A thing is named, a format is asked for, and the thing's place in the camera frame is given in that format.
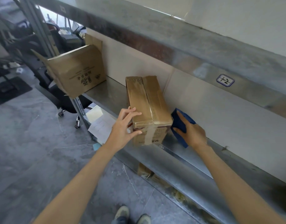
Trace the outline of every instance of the black mat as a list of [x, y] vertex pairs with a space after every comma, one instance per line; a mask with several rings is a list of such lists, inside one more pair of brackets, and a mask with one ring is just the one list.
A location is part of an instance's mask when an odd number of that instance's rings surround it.
[[0, 105], [15, 98], [19, 95], [22, 95], [24, 93], [27, 93], [32, 90], [32, 87], [29, 86], [24, 80], [22, 80], [20, 77], [14, 77], [9, 80], [12, 84], [15, 85], [17, 89], [11, 89], [11, 86], [8, 82], [2, 82], [0, 83], [0, 90], [9, 90], [8, 92], [2, 93], [0, 91]]

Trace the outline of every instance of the foot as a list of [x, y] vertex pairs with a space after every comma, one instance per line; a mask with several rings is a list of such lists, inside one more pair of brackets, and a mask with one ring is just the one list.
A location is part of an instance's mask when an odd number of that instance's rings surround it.
[[115, 215], [115, 220], [117, 220], [119, 217], [126, 217], [126, 219], [128, 220], [129, 216], [130, 216], [130, 210], [128, 209], [128, 207], [123, 205], [118, 209]]
[[137, 224], [151, 224], [151, 218], [149, 215], [144, 214], [139, 218]]

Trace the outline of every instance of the taped cardboard box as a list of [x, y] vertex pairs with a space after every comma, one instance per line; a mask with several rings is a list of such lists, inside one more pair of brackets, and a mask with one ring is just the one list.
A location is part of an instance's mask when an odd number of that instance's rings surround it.
[[133, 130], [142, 131], [134, 137], [134, 145], [162, 143], [173, 121], [156, 76], [131, 76], [125, 80], [129, 106], [142, 112], [133, 117]]
[[33, 50], [45, 64], [48, 74], [69, 97], [76, 98], [106, 80], [102, 60], [102, 41], [88, 34], [86, 45], [46, 59]]

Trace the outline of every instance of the blue cleaning rag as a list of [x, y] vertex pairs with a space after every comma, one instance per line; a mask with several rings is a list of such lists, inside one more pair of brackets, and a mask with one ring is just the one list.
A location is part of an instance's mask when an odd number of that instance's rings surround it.
[[174, 109], [174, 111], [172, 112], [171, 116], [173, 118], [173, 124], [171, 126], [171, 130], [174, 134], [174, 136], [177, 138], [178, 142], [180, 144], [182, 144], [183, 147], [187, 148], [188, 144], [185, 142], [185, 140], [182, 138], [182, 136], [180, 136], [178, 133], [176, 133], [175, 130], [173, 130], [173, 127], [180, 129], [182, 132], [186, 133], [187, 129], [185, 127], [185, 124], [181, 121], [181, 119], [179, 118], [178, 114], [176, 111], [179, 111], [180, 113], [182, 113], [182, 115], [191, 123], [191, 124], [196, 124], [196, 122], [190, 117], [188, 116], [186, 113], [184, 113], [183, 111], [179, 110], [178, 108]]

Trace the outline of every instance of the cardboard box on lower shelf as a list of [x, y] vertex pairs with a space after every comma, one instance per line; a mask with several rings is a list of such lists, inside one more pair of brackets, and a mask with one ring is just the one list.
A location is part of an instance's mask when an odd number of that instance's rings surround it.
[[125, 80], [129, 105], [142, 112], [133, 117], [133, 130], [142, 131], [134, 137], [134, 145], [162, 143], [173, 121], [156, 76], [131, 76]]
[[86, 34], [86, 45], [46, 59], [34, 54], [45, 64], [48, 74], [70, 98], [75, 98], [106, 80], [101, 55], [102, 41]]

